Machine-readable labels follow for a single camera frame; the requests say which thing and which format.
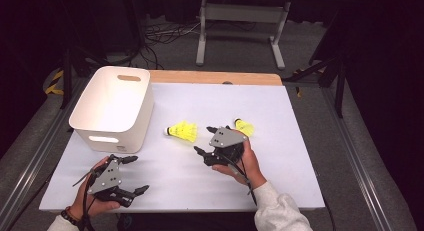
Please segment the black tripod stand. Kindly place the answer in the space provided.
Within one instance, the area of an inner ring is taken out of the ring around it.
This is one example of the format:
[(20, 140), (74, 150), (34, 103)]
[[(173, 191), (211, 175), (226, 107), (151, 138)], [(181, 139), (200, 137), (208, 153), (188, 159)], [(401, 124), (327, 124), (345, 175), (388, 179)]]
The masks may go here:
[(346, 65), (344, 64), (344, 61), (345, 57), (343, 55), (335, 55), (327, 60), (318, 62), (303, 71), (295, 72), (292, 76), (283, 78), (282, 81), (284, 83), (296, 83), (301, 79), (322, 70), (322, 73), (319, 75), (316, 83), (321, 88), (329, 88), (334, 80), (337, 81), (334, 109), (338, 117), (342, 118), (342, 103), (346, 77)]
[(61, 108), (64, 109), (72, 98), (72, 71), (75, 71), (78, 76), (88, 77), (92, 69), (95, 67), (107, 66), (109, 62), (77, 45), (65, 48), (62, 61), (64, 94)]

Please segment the person's left hand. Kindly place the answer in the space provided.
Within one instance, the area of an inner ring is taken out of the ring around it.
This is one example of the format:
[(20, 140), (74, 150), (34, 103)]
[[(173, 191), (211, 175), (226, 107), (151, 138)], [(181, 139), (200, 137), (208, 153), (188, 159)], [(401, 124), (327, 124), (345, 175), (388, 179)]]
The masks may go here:
[(89, 178), (90, 174), (80, 184), (74, 202), (67, 209), (68, 214), (77, 221), (81, 220), (84, 214), (93, 217), (120, 207), (120, 204), (116, 201), (99, 201), (92, 195), (89, 195), (86, 191)]

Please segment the person's right hand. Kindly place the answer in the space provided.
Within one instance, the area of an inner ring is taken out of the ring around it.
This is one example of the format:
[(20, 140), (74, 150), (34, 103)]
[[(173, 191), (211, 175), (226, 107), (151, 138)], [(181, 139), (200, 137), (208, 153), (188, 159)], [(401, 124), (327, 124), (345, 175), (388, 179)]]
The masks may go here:
[[(246, 174), (247, 179), (250, 181), (251, 188), (256, 189), (266, 183), (267, 180), (260, 170), (257, 157), (251, 149), (249, 139), (246, 139), (243, 145), (244, 153), (237, 165)], [(247, 184), (246, 180), (240, 174), (236, 174), (229, 166), (213, 165), (212, 169), (221, 174), (233, 177), (237, 182), (243, 185)]]

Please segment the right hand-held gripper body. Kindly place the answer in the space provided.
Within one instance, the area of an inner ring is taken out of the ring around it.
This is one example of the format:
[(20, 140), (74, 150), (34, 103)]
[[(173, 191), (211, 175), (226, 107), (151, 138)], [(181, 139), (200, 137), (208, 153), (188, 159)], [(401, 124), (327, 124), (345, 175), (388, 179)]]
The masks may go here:
[(209, 157), (203, 157), (207, 166), (236, 164), (244, 153), (244, 134), (227, 127), (219, 127), (209, 145), (214, 148)]

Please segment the aluminium floor rail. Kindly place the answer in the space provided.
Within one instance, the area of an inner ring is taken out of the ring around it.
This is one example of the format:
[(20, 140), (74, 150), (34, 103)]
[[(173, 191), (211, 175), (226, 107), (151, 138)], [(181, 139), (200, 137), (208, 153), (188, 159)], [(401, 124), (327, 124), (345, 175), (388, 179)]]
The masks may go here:
[(70, 112), (87, 82), (86, 78), (74, 81), (71, 99), (64, 108), (58, 95), (48, 96), (0, 160), (0, 230), (6, 230), (18, 216), (25, 197), (56, 143), (60, 129), (68, 130)]
[(334, 98), (332, 92), (324, 88), (321, 90), (323, 98), (329, 108), (332, 119), (335, 122), (338, 133), (341, 136), (345, 146), (347, 159), (351, 165), (361, 193), (370, 211), (371, 217), (378, 231), (393, 231), (383, 210), (379, 197), (377, 195), (373, 181), (371, 180), (367, 170), (362, 164), (357, 149), (353, 143), (351, 135), (348, 131), (346, 123), (340, 118), (334, 106)]

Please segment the white plastic storage bin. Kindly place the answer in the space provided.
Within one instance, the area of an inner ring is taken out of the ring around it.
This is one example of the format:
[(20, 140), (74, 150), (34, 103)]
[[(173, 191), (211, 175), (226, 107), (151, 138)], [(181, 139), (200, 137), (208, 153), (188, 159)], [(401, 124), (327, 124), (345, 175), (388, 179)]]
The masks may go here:
[(93, 150), (138, 152), (154, 107), (150, 78), (150, 72), (140, 68), (99, 68), (75, 105), (69, 125)]

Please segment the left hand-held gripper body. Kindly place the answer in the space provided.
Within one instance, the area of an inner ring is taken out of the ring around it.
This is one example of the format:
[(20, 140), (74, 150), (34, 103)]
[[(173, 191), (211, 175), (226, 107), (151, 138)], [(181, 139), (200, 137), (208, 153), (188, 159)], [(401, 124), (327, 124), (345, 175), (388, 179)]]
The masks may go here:
[(105, 163), (91, 171), (87, 193), (101, 201), (116, 201), (121, 206), (129, 207), (135, 195), (119, 187), (122, 176), (118, 158), (111, 154)]

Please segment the grey metal desk frame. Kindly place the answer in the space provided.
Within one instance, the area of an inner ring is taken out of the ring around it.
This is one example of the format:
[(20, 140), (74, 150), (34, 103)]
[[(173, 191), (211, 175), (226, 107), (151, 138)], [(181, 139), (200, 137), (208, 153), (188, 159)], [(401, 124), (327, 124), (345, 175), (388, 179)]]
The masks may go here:
[(273, 36), (269, 37), (269, 42), (277, 68), (284, 70), (286, 65), (283, 60), (279, 42), (282, 36), (283, 28), (287, 21), (290, 7), (290, 2), (285, 2), (281, 7), (266, 7), (252, 5), (214, 4), (209, 3), (207, 0), (201, 0), (199, 16), (200, 34), (198, 39), (196, 64), (198, 66), (202, 66), (204, 64), (207, 20), (273, 23), (276, 25), (276, 31)]

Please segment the person's legs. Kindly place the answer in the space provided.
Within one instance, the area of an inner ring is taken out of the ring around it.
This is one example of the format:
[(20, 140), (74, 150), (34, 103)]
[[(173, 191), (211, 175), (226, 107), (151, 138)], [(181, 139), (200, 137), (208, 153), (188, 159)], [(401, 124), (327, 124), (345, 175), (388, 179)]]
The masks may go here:
[(127, 213), (118, 231), (257, 231), (253, 212)]

